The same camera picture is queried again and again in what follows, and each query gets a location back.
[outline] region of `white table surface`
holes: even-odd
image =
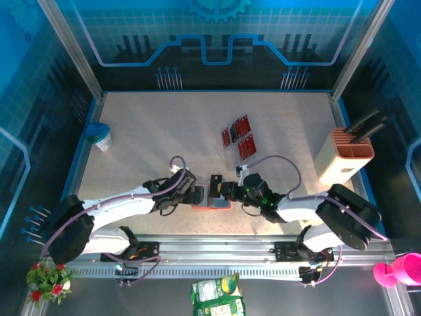
[[[303,184],[294,196],[328,189],[318,181],[313,163],[335,127],[326,93],[118,92],[107,94],[100,118],[111,128],[112,146],[106,152],[92,147],[79,198],[104,198],[147,180],[169,177],[169,160],[174,155],[186,160],[198,182],[209,183],[212,174],[237,181],[235,172],[227,167],[232,163],[227,163],[220,134],[244,114],[250,120],[256,159],[280,154],[301,170]],[[252,171],[279,193],[298,181],[293,167],[277,159]],[[136,234],[298,234],[306,223],[272,224],[246,215],[239,203],[233,203],[231,210],[212,211],[180,205],[169,217],[155,212],[110,226],[122,225]]]

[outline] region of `green package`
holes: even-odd
[[[191,286],[193,316],[246,316],[239,274],[201,281]]]

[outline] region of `pink mug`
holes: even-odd
[[[377,263],[374,265],[374,278],[386,288],[398,282],[406,285],[421,285],[421,254],[411,252],[396,259],[392,265]]]

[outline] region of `red card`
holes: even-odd
[[[243,127],[244,135],[251,131],[249,118],[247,117],[247,115],[244,115],[241,118],[241,126]]]
[[[245,134],[243,132],[243,128],[241,127],[241,123],[240,123],[239,119],[236,120],[234,125],[235,125],[235,131],[237,132],[237,137],[240,138],[240,137],[244,136]]]
[[[247,152],[249,156],[252,156],[256,153],[255,140],[253,139],[252,134],[250,136],[247,136],[247,138],[245,139],[245,145],[247,147]]]
[[[228,147],[231,144],[230,132],[228,131],[228,128],[222,132],[222,141],[224,142],[224,147]]]
[[[245,160],[249,156],[249,154],[247,153],[247,146],[244,140],[241,140],[238,143],[238,150],[239,150],[239,156],[241,160]]]

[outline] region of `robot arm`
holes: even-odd
[[[142,186],[117,196],[86,201],[80,201],[75,195],[64,198],[39,228],[45,241],[70,218],[84,210],[92,210],[66,227],[49,246],[53,261],[56,264],[67,263],[87,253],[112,253],[120,259],[129,260],[137,253],[139,246],[133,232],[128,227],[104,229],[105,225],[134,215],[162,212],[169,207],[175,208],[180,203],[202,202],[203,187],[195,185],[196,178],[188,170],[180,183],[169,192],[148,197],[148,194],[172,187],[182,175],[179,168],[174,168],[173,172],[175,173],[171,178],[147,181]],[[138,194],[144,194],[145,197],[137,197]]]
[[[294,250],[301,257],[310,259],[327,248],[346,244],[365,250],[372,232],[354,217],[349,216],[332,200],[347,206],[368,226],[377,227],[381,216],[377,208],[341,184],[334,184],[327,192],[315,196],[289,199],[285,194],[272,192],[259,174],[249,174],[246,166],[240,170],[239,184],[223,182],[219,193],[226,199],[260,209],[261,215],[272,223],[319,220],[323,224],[308,226],[300,233]]]
[[[85,253],[112,253],[125,260],[137,257],[139,242],[128,227],[112,230],[103,227],[126,217],[175,208],[180,203],[200,204],[205,198],[203,187],[196,186],[196,178],[188,170],[181,182],[167,193],[147,197],[147,194],[171,188],[182,174],[177,168],[173,172],[175,173],[171,178],[147,181],[130,192],[113,197],[85,202],[80,201],[77,196],[63,199],[39,228],[44,240],[49,240],[66,221],[78,213],[88,209],[91,211],[66,227],[49,246],[54,262],[66,263]],[[380,222],[380,215],[373,205],[342,185],[332,186],[317,198],[309,196],[291,201],[285,194],[272,192],[259,174],[249,174],[248,169],[243,167],[241,175],[239,183],[220,183],[218,193],[225,199],[260,209],[261,215],[272,223],[311,219],[324,222],[319,226],[304,228],[293,249],[288,247],[282,250],[287,255],[292,252],[311,261],[315,254],[326,248],[347,244],[364,250],[368,246],[372,233],[346,213],[342,213],[338,206],[320,199],[320,196],[334,198],[348,205],[373,227],[377,227]]]

